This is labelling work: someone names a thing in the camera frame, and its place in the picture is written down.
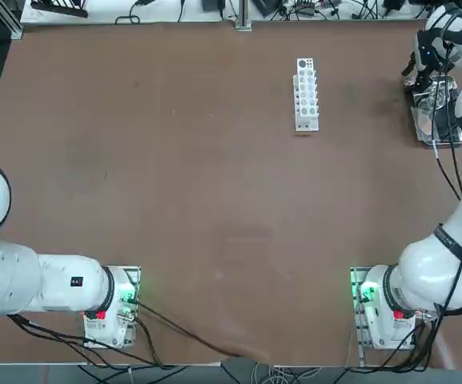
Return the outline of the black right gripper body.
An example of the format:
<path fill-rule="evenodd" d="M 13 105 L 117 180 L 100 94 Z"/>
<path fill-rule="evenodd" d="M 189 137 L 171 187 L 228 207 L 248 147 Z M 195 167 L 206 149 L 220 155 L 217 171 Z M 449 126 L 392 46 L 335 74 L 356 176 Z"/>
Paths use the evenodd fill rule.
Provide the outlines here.
<path fill-rule="evenodd" d="M 443 48 L 441 32 L 439 31 L 418 31 L 416 33 L 416 71 L 421 73 L 432 73 L 441 71 L 445 57 L 439 48 Z"/>

